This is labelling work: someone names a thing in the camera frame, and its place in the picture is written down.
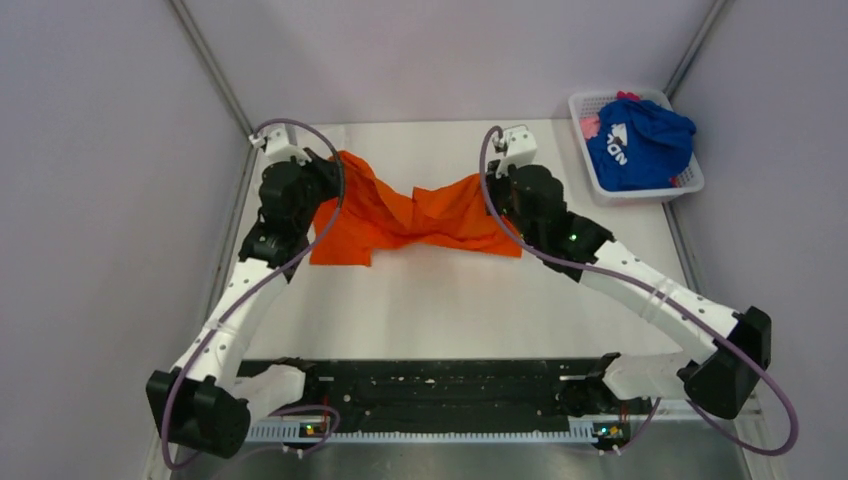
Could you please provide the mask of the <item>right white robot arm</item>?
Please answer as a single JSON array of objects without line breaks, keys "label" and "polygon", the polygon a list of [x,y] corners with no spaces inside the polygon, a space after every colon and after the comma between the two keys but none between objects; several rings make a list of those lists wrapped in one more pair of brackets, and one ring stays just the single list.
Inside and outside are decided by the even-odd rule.
[{"label": "right white robot arm", "polygon": [[586,385],[589,404],[612,412],[637,397],[687,399],[733,419],[772,360],[770,316],[713,302],[663,275],[597,222],[570,210],[563,184],[541,165],[488,163],[486,209],[549,269],[617,301],[679,348],[673,354],[612,354]]}]

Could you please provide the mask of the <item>orange t shirt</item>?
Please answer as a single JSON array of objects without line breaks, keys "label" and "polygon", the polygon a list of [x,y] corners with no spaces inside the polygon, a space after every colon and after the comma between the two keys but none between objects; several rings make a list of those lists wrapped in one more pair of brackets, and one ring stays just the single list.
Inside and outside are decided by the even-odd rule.
[{"label": "orange t shirt", "polygon": [[375,251],[417,243],[522,256],[521,247],[488,215],[478,175],[435,190],[415,187],[404,195],[380,180],[365,159],[347,151],[340,156],[345,167],[342,210],[334,223],[335,200],[316,212],[315,232],[325,237],[309,256],[312,265],[369,267]]}]

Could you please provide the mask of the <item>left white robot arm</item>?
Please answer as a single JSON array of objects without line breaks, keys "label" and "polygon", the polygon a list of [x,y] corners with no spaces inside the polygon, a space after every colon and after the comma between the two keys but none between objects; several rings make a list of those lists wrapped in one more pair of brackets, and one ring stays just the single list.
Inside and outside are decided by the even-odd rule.
[{"label": "left white robot arm", "polygon": [[273,163],[261,175],[260,205],[228,284],[186,352],[168,371],[146,384],[166,464],[169,446],[230,458],[249,429],[281,407],[308,413],[319,404],[320,386],[294,366],[270,366],[239,379],[238,372],[271,304],[289,285],[304,256],[329,233],[308,234],[319,208],[330,202],[338,216],[344,199],[339,158]]}]

